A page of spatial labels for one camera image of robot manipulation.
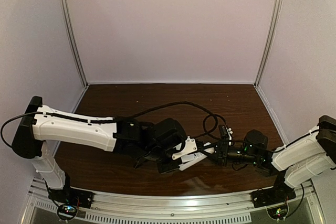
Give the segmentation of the white remote control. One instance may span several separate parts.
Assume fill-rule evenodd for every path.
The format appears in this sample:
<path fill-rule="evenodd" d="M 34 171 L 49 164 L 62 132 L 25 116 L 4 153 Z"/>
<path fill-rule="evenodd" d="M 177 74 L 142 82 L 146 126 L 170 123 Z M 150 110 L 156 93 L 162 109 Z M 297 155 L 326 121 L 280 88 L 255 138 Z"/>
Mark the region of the white remote control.
<path fill-rule="evenodd" d="M 208 158 L 207 155 L 201 153 L 201 152 L 197 152 L 194 154 L 188 154 L 188 155 L 184 155 L 182 156 L 180 159 L 182 161 L 181 164 L 179 164 L 179 170 L 180 171 L 184 171 L 188 168 L 190 168 L 191 166 L 199 163 L 200 161 L 204 160 Z"/>

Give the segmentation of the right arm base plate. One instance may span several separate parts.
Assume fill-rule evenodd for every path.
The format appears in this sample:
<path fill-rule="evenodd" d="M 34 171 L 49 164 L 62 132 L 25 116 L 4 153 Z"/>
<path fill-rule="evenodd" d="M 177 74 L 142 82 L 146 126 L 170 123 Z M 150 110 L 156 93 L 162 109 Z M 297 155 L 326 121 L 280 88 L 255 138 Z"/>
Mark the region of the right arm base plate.
<path fill-rule="evenodd" d="M 277 188 L 258 189 L 250 193 L 255 208 L 265 207 L 285 203 L 288 200 L 295 199 L 294 190 L 285 190 Z"/>

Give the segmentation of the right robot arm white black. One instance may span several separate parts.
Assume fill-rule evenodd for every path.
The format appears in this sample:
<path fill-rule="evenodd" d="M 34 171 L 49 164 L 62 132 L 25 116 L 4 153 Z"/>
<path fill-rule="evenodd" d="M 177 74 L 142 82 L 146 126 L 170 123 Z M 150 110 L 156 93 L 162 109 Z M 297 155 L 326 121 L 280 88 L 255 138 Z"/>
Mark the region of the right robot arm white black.
<path fill-rule="evenodd" d="M 306 180 L 335 169 L 335 119 L 323 115 L 308 133 L 287 145 L 268 150 L 268 137 L 258 130 L 247 132 L 239 146 L 220 126 L 220 139 L 215 143 L 198 145 L 197 151 L 219 166 L 227 163 L 253 165 L 265 177 L 276 176 L 269 192 L 272 203 L 279 204 L 294 188 Z"/>

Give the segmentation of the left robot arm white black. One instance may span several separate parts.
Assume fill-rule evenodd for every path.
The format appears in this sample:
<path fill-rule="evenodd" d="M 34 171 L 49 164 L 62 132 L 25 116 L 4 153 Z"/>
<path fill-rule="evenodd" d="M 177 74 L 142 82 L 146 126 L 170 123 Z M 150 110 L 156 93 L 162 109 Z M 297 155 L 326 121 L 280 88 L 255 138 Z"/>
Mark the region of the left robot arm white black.
<path fill-rule="evenodd" d="M 18 156 L 30 159 L 45 180 L 50 194 L 64 205 L 76 197 L 69 175 L 49 156 L 47 140 L 85 145 L 105 152 L 130 156 L 137 161 L 167 163 L 177 157 L 176 147 L 186 146 L 187 136 L 177 120 L 157 124 L 135 118 L 94 118 L 56 111 L 33 97 L 24 114 L 4 122 L 1 129 L 19 120 L 13 141 L 8 144 Z"/>

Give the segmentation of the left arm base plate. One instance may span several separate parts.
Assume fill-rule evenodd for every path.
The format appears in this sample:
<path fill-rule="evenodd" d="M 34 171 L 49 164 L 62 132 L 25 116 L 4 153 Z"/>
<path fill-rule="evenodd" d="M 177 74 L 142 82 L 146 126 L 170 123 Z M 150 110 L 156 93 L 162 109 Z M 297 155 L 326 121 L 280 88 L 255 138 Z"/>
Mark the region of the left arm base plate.
<path fill-rule="evenodd" d="M 93 192 L 75 188 L 61 190 L 47 189 L 48 198 L 59 203 L 70 204 L 81 208 L 90 209 L 93 200 Z"/>

